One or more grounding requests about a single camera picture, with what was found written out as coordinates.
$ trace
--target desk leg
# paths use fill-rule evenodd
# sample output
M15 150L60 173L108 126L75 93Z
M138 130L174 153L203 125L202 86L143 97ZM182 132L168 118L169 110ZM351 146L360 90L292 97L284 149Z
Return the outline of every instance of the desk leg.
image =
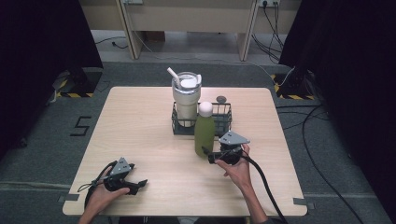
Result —
M256 21L257 11L259 9L259 0L251 2L251 9L247 23L247 31L244 34L237 34L236 43L239 48L239 58L245 62L248 58L248 48L250 46L250 39L254 30L254 23Z
M141 32L135 32L134 27L130 23L128 12L125 8L125 5L122 3L122 0L116 0L117 6L120 12L120 18L122 21L122 27L125 32L125 37L128 42L128 49L131 53L131 58L136 60L140 56L140 52L142 49L142 42L139 40L143 39Z

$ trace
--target metal wire basket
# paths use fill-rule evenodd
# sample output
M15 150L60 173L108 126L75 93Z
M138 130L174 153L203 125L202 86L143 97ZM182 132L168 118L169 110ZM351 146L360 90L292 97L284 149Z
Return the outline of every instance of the metal wire basket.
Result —
M229 130L231 130L231 122L233 121L233 116L231 112L231 104L220 104L212 103L213 105L213 120L215 121L215 136L223 136ZM180 135L194 135L194 127L184 127L183 123L195 123L196 119L178 119L176 102L174 102L172 110L172 129L174 134Z

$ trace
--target wooden table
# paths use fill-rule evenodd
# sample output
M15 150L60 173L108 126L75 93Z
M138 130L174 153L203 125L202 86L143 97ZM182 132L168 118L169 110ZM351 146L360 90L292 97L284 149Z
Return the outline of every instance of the wooden table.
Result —
M303 216L307 209L290 152L267 89L202 88L200 102L216 102L223 95L232 105L232 130L250 140L250 157L266 174L284 216ZM95 179L111 161L124 157L135 167L126 177L148 183L135 195L117 199L108 216L244 217L248 208L240 190L216 164L194 152L193 136L173 135L171 87L115 87L88 144L70 194ZM276 210L259 173L251 166L253 187L269 216ZM87 190L66 201L64 213L81 215Z

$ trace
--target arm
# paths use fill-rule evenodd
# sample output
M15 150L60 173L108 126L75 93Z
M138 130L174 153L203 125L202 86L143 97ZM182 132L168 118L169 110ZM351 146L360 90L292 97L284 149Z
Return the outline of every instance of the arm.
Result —
M250 151L249 146L244 144L242 147L245 150L244 154L248 154ZM235 185L241 190L247 203L250 216L253 219L253 223L263 223L267 221L268 216L262 209L259 199L256 196L256 192L251 184L248 161L241 158L236 165L231 166L222 160L217 160L216 164L225 170L224 176L229 176Z
M91 223L100 212L105 210L105 208L111 204L111 202L119 198L121 195L127 194L128 192L128 188L118 189L116 191L108 191L103 183L99 184L91 195L87 207L79 219L78 224Z

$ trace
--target green bottle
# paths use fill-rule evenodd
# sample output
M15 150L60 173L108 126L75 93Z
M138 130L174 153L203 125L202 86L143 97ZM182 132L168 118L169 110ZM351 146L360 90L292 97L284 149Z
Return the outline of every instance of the green bottle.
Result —
M194 128L195 153L202 158L206 158L206 154L213 151L215 141L216 127L212 118L213 105L209 102L201 102L198 113Z

